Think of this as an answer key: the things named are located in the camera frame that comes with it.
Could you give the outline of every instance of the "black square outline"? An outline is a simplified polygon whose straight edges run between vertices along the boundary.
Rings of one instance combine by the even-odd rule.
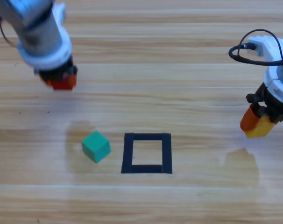
[[[132,165],[134,140],[162,141],[162,165]],[[125,133],[122,174],[172,174],[171,134]]]

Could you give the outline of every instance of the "green cube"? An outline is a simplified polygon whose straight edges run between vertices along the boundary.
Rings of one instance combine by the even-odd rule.
[[[110,153],[110,144],[106,137],[95,131],[82,141],[84,153],[98,163]]]

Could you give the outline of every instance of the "white plastic housing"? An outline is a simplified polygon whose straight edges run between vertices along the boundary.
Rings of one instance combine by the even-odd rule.
[[[249,42],[257,45],[257,49],[248,50],[248,53],[264,56],[265,61],[279,61],[281,55],[278,44],[272,36],[250,37]],[[278,39],[283,53],[283,39]],[[283,67],[269,66],[264,74],[264,83],[268,91],[279,101],[283,103]]]
[[[35,70],[52,70],[66,63],[72,54],[72,43],[68,32],[63,27],[66,5],[64,3],[54,3],[52,13],[57,22],[57,26],[62,38],[60,48],[50,55],[33,56],[23,48],[21,42],[18,43],[18,51],[26,64]]]

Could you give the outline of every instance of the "wood grain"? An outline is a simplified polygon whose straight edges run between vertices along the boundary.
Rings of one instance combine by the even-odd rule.
[[[252,29],[283,38],[283,0],[65,2],[72,92],[0,33],[0,224],[283,224],[283,123],[239,125],[266,68],[227,55]],[[81,149],[94,130],[112,148],[99,164]],[[121,174],[126,132],[171,133],[173,174]],[[159,146],[134,144],[134,163],[161,163]]]

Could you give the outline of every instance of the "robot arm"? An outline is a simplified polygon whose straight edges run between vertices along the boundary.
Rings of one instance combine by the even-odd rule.
[[[254,44],[254,49],[248,49],[248,53],[264,57],[266,62],[281,62],[274,37],[257,36],[248,40]],[[283,55],[283,40],[278,41]],[[283,121],[283,66],[269,66],[262,85],[256,93],[248,94],[246,98],[251,105],[241,120],[241,129],[248,138],[265,137],[276,124]]]
[[[0,17],[16,31],[24,62],[54,90],[72,90],[77,67],[63,27],[65,4],[54,0],[0,0]]]

